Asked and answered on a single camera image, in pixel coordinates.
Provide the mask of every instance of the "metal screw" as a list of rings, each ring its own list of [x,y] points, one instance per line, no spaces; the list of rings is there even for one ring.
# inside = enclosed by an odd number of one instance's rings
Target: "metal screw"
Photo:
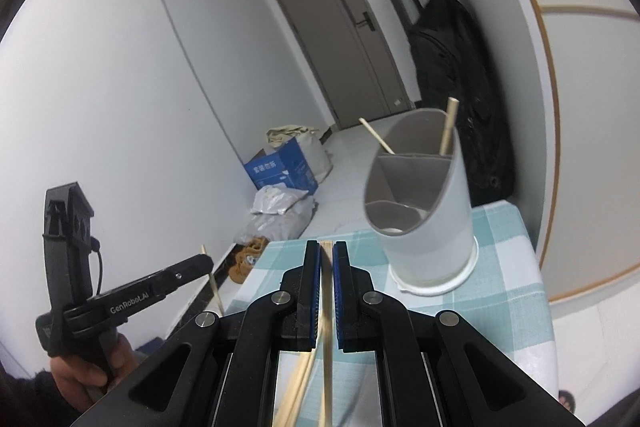
[[[271,302],[276,305],[286,304],[291,300],[291,295],[288,292],[276,292],[271,296]]]
[[[380,304],[382,302],[382,293],[367,292],[362,296],[362,300],[367,304]]]
[[[453,327],[458,325],[458,323],[460,322],[460,317],[458,317],[458,314],[454,312],[444,312],[442,315],[440,315],[440,322],[445,326]]]
[[[216,321],[216,314],[214,312],[202,312],[196,317],[196,324],[201,328],[208,328]]]

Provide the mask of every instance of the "checkered tablecloth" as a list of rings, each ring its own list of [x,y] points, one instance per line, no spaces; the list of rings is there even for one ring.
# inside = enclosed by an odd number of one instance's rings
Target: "checkered tablecloth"
[[[382,245],[372,230],[321,237],[346,241],[352,266],[371,274],[373,286],[394,296],[411,310],[434,315],[443,309],[459,312],[531,378],[558,396],[556,345],[551,314],[529,236],[515,206],[499,201],[473,210],[474,233],[480,253],[468,280],[450,293],[418,297],[402,293],[389,274]],[[271,243],[242,285],[228,314],[243,311],[261,295],[276,291],[284,272],[300,266],[305,240]],[[378,407],[370,385],[372,353],[343,353],[334,341],[334,425],[375,425],[366,416]],[[284,353],[276,391],[276,408],[296,354]],[[316,426],[322,386],[322,349],[316,362],[297,427]]]

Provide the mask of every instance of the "door handle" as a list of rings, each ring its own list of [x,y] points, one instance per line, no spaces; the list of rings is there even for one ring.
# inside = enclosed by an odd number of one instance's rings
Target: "door handle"
[[[369,12],[362,12],[362,16],[364,17],[364,19],[355,23],[356,28],[363,28],[364,26],[368,26],[371,31],[376,31],[376,27],[373,23],[373,20],[371,19],[371,15],[369,15]]]

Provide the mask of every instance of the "orange trim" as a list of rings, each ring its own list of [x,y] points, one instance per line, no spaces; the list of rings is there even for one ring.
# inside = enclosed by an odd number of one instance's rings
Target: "orange trim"
[[[536,21],[538,22],[538,28],[540,29],[540,36],[542,36],[542,43],[545,48],[546,62],[549,68],[549,77],[551,79],[551,93],[554,103],[554,121],[555,121],[555,133],[556,133],[556,164],[554,166],[554,185],[551,192],[551,208],[549,210],[549,221],[546,227],[545,242],[542,247],[542,255],[540,256],[540,268],[545,262],[546,250],[549,246],[549,240],[551,238],[551,229],[554,222],[554,216],[556,215],[556,203],[558,202],[558,180],[560,176],[560,102],[558,99],[558,83],[556,81],[556,68],[554,66],[554,58],[551,53],[551,44],[549,43],[549,37],[546,32],[545,21],[542,18],[542,12],[540,10],[540,4],[538,0],[530,0],[533,6],[533,11],[536,14]]]
[[[596,15],[596,16],[617,17],[620,19],[630,19],[633,21],[640,21],[640,15],[638,15],[636,12],[632,12],[629,10],[617,10],[614,8],[603,8],[600,6],[558,4],[558,5],[541,6],[540,10],[542,13]]]
[[[578,295],[580,293],[585,293],[588,292],[590,290],[593,290],[599,286],[604,286],[606,284],[609,284],[610,282],[613,282],[616,279],[621,279],[623,278],[625,275],[629,275],[631,272],[640,269],[640,263],[633,265],[631,268],[627,268],[626,270],[623,270],[620,273],[617,273],[615,275],[612,275],[611,277],[607,277],[606,279],[603,279],[601,281],[598,282],[594,282],[592,284],[589,284],[587,286],[583,286],[582,288],[578,288],[577,290],[571,290],[570,292],[566,292],[566,293],[561,293],[560,295],[554,295],[553,297],[551,297],[549,299],[549,302],[555,302],[555,301],[559,301],[561,299],[567,299],[569,297],[573,297],[575,295]]]

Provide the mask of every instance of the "brown door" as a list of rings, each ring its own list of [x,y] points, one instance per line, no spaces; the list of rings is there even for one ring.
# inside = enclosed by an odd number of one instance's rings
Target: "brown door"
[[[338,126],[409,109],[404,86],[366,0],[278,0]]]

